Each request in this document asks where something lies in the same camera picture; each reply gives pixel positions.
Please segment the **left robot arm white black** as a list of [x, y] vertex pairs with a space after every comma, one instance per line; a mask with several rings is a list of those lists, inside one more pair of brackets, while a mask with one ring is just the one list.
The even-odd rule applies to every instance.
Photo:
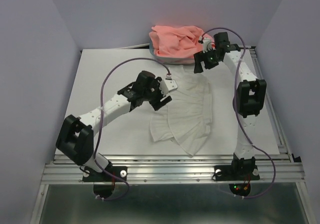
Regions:
[[171, 102], [170, 93], [177, 88], [176, 81], [169, 75], [162, 79], [148, 71], [142, 71], [136, 81], [119, 90], [100, 107], [78, 117], [65, 117], [55, 146], [75, 164], [91, 169], [95, 177], [106, 181], [111, 177], [111, 163], [97, 152], [94, 138], [101, 137], [106, 125], [144, 102], [158, 111]]

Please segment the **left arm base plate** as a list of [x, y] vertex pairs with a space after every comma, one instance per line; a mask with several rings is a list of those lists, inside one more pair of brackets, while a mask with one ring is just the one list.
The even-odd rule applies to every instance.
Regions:
[[80, 166], [79, 169], [83, 174], [82, 181], [93, 183], [92, 191], [97, 200], [103, 202], [119, 200], [130, 190], [127, 182], [127, 166], [108, 166], [106, 171], [101, 173], [85, 166]]

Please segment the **white pleated skirt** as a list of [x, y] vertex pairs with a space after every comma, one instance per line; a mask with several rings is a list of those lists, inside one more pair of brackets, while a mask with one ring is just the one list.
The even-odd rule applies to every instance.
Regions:
[[194, 156], [211, 133], [211, 84], [202, 74], [194, 74], [182, 65], [171, 71], [171, 77], [178, 89], [171, 93], [172, 101], [151, 117], [150, 134], [154, 142], [174, 141], [189, 156]]

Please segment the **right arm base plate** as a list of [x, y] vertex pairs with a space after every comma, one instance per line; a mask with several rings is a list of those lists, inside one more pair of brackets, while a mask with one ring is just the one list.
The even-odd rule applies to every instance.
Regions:
[[228, 182], [231, 193], [245, 199], [251, 192], [251, 182], [259, 181], [260, 175], [257, 166], [254, 168], [235, 168], [232, 165], [216, 165], [213, 167], [212, 180]]

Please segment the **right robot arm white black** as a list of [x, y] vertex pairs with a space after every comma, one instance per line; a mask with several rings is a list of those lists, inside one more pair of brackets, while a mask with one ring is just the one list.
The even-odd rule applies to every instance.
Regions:
[[253, 142], [249, 138], [265, 101], [267, 83], [258, 79], [244, 61], [245, 50], [231, 44], [226, 32], [219, 32], [213, 39], [203, 35], [198, 38], [201, 50], [194, 54], [194, 73], [202, 73], [219, 63], [224, 63], [234, 76], [232, 106], [238, 122], [237, 143], [230, 165], [231, 176], [242, 179], [255, 169]]

